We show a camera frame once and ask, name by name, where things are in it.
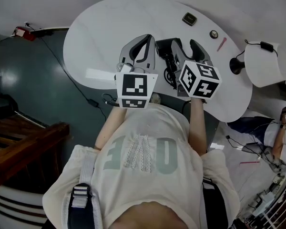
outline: white lampshade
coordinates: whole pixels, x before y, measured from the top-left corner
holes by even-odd
[[[262,49],[260,45],[248,44],[245,49],[245,69],[251,82],[257,87],[286,80],[286,49],[281,44],[268,43],[273,45],[278,56],[276,52]]]

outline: backpack strap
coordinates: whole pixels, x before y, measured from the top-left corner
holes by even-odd
[[[208,178],[203,179],[203,197],[207,229],[228,229],[225,200],[218,186]]]
[[[66,194],[62,206],[63,229],[102,229],[100,203],[90,186],[97,153],[88,152],[84,158],[80,183]]]

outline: black lamp base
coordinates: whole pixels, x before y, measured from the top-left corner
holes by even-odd
[[[232,58],[230,60],[230,69],[233,74],[239,74],[244,67],[245,62],[241,62],[237,58]]]

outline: white table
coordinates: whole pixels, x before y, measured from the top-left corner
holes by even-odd
[[[187,13],[197,22],[189,26],[182,21]],[[211,30],[219,34],[209,36]],[[219,69],[223,83],[204,109],[223,122],[231,122],[245,112],[252,94],[246,71],[234,75],[230,59],[240,53],[232,39],[214,22],[198,11],[170,0],[103,0],[86,9],[72,23],[64,42],[63,57],[69,74],[80,84],[97,89],[115,89],[113,80],[97,79],[95,70],[116,72],[121,49],[135,37],[151,34],[155,40],[180,38],[185,53],[192,56],[190,39],[201,44],[213,65]],[[226,37],[227,41],[217,52]],[[164,79],[165,61],[156,54],[155,69],[159,76],[154,92],[177,97]]]

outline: lamp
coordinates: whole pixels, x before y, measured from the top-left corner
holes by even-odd
[[[245,42],[245,61],[237,59],[244,52],[230,60],[230,69],[234,74],[239,74],[245,68],[249,79],[257,87],[286,80],[286,49],[283,45],[247,40]]]

